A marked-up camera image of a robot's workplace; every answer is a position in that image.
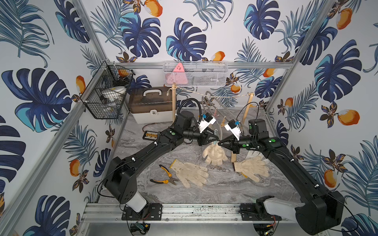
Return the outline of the wooden drying rack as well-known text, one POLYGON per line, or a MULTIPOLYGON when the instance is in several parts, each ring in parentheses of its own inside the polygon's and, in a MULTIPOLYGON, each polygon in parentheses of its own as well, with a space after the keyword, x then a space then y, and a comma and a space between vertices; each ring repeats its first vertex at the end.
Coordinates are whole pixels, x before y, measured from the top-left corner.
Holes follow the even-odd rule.
MULTIPOLYGON (((172 90, 172 99, 173 99, 174 103, 176 102, 175 99, 176 99, 176 90, 177 89, 186 90, 186 88, 184 88, 184 87, 177 86, 176 83, 172 84, 170 90, 172 90)), ((250 102, 253 101, 253 97, 254 97, 255 94, 253 92, 250 92, 250 93, 247 93, 246 95, 249 95, 249 100, 248 100, 248 103, 246 105, 246 111, 245 111, 243 119, 241 121, 239 121, 237 118, 233 117, 233 119, 236 121, 237 127, 238 127, 237 129, 235 128, 235 130, 239 130, 239 135, 242 134, 242 132, 245 129, 243 125, 244 125, 244 122, 246 120, 247 113, 250 109, 250 102)), ((209 98, 211 98, 211 97, 213 97, 215 100, 216 100, 216 98, 220 98, 220 97, 217 97, 217 96, 210 95, 209 98)), ((179 112, 173 111, 173 120, 175 119, 175 116, 178 113, 179 112)), ((199 124, 200 132, 204 131, 207 127, 209 127, 209 125, 214 124, 215 122, 217 122, 217 121, 216 121, 216 118, 214 117, 214 115, 212 115, 212 113, 210 113, 210 115, 206 115, 206 114, 202 115, 202 112, 201 111, 199 112, 199 121, 197 123, 199 124)), ((237 154, 231 152, 231 163, 236 162, 236 159, 237 159, 237 154)))

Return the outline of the beige glove red cuff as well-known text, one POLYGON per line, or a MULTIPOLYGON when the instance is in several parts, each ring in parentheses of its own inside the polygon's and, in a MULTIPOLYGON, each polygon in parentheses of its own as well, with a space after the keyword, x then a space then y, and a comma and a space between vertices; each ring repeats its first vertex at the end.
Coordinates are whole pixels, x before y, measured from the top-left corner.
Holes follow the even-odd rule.
POLYGON ((214 165, 214 166, 220 166, 223 164, 223 162, 228 160, 224 149, 218 144, 209 145, 203 151, 202 157, 205 159, 205 163, 207 165, 214 165))

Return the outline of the beige glove yellow cuff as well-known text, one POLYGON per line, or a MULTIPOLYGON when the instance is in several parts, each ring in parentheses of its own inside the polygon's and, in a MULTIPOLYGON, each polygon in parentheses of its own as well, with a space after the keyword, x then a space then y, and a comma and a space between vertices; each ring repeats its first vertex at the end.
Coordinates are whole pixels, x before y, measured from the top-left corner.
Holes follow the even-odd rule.
POLYGON ((175 159, 169 169, 175 172, 177 179, 185 188, 191 188, 190 183, 202 188, 208 182, 209 174, 206 167, 175 159))

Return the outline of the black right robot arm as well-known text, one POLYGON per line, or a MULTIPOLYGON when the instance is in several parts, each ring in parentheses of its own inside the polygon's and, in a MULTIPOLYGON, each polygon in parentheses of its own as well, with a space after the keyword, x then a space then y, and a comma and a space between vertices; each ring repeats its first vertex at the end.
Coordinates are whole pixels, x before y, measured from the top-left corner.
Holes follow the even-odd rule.
POLYGON ((294 159, 278 137, 270 137, 262 119, 249 121, 249 134, 230 135, 219 145, 239 154, 242 148, 256 150, 273 163, 290 181, 300 196, 299 204, 277 198, 267 198, 264 208, 270 215, 295 221, 309 235, 316 235, 341 224, 344 197, 331 192, 294 159))

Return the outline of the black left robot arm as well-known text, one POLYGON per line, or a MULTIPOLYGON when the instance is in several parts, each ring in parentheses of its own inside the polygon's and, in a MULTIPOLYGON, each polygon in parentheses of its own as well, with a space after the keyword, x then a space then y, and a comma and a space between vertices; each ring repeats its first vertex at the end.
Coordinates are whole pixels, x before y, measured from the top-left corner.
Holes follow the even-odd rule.
POLYGON ((102 183, 120 204, 127 205, 136 213, 146 210, 147 201, 137 191, 137 177, 144 169, 181 145, 185 139, 196 140, 199 146, 219 139, 208 127, 200 131, 196 124, 192 124, 194 119, 193 113, 183 111, 171 126, 158 133, 151 144, 124 159, 115 157, 110 161, 102 183))

